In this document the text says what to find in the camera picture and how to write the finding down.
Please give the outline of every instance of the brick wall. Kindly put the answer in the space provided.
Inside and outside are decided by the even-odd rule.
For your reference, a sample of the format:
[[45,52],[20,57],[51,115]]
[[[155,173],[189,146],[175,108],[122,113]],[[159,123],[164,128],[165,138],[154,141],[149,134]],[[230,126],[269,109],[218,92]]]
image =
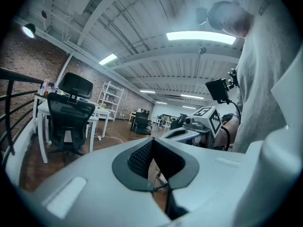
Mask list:
[[[6,39],[1,45],[0,66],[37,79],[44,80],[45,78],[48,78],[50,82],[55,82],[67,58],[67,53],[60,48],[38,36],[36,36],[35,39],[27,37],[21,31],[19,25],[12,24],[11,30],[8,32]],[[91,98],[91,101],[94,102],[96,102],[99,97],[104,81],[111,81],[113,85],[123,88],[119,83],[74,57],[68,64],[65,73],[68,71],[78,74],[94,84],[93,97]],[[7,85],[7,81],[0,80],[0,96],[6,94]],[[38,88],[39,85],[37,84],[15,82],[13,93],[38,90]],[[11,109],[18,107],[33,98],[33,94],[13,98],[11,100]],[[4,101],[0,102],[0,116],[4,114],[4,103]],[[21,115],[32,107],[33,103],[13,113],[11,115],[10,124],[13,125]],[[152,114],[153,103],[125,88],[118,109],[117,118],[120,117],[120,112],[122,111],[122,114],[125,115],[124,118],[128,119],[129,113],[138,108],[150,110]],[[32,117],[31,113],[15,127],[13,135],[17,133],[30,117]],[[0,123],[0,137],[6,131],[4,123],[4,121]],[[5,149],[6,146],[7,143],[5,142],[2,145],[2,149]]]

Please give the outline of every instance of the gray t-shirt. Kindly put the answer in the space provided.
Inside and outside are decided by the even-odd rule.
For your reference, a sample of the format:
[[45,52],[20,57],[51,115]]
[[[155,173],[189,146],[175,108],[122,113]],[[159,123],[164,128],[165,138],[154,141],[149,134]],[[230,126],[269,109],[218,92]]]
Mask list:
[[295,58],[302,38],[279,0],[261,0],[236,68],[241,111],[232,151],[245,153],[286,122],[270,90]]

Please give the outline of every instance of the metal shelving unit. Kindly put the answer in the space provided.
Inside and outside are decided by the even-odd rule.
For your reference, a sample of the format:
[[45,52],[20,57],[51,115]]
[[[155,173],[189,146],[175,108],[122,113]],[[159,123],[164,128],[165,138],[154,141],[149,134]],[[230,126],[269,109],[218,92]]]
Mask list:
[[118,87],[112,85],[110,83],[110,81],[103,83],[103,86],[102,86],[102,89],[101,89],[101,92],[100,92],[100,95],[98,98],[98,104],[102,103],[102,104],[107,105],[106,110],[110,111],[110,113],[111,113],[109,120],[115,121],[116,114],[118,111],[118,107],[119,107],[123,92],[124,92],[123,88],[118,88]]

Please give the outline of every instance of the white pole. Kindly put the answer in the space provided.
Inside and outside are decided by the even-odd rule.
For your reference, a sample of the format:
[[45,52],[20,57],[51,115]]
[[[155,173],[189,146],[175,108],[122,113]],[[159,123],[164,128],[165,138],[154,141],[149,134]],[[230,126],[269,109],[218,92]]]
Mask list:
[[65,62],[65,64],[64,64],[64,66],[62,67],[62,70],[61,70],[61,72],[60,72],[60,74],[59,74],[59,76],[58,76],[58,79],[57,79],[57,85],[59,84],[59,82],[60,82],[60,80],[61,80],[61,77],[62,77],[62,75],[63,75],[63,73],[64,73],[64,71],[65,71],[65,69],[66,69],[66,67],[67,67],[67,64],[70,62],[70,60],[71,60],[71,58],[72,58],[72,56],[74,55],[74,53],[75,53],[75,51],[73,51],[71,54],[70,54],[70,56],[67,58],[67,60],[66,60],[66,62]]

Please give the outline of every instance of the black cable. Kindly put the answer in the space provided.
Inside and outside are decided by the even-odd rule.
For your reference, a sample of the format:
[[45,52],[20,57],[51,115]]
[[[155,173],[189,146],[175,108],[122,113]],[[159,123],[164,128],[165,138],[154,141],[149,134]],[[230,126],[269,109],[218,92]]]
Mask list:
[[226,132],[226,134],[227,134],[227,144],[226,144],[226,147],[224,147],[224,150],[228,151],[229,145],[231,143],[231,135],[230,135],[229,131],[225,127],[221,126],[221,129],[223,129]]
[[230,103],[232,103],[233,105],[235,105],[236,109],[237,109],[237,112],[238,112],[238,115],[239,115],[239,124],[241,123],[241,113],[240,113],[240,110],[237,106],[236,103],[234,103],[232,100],[229,100]]

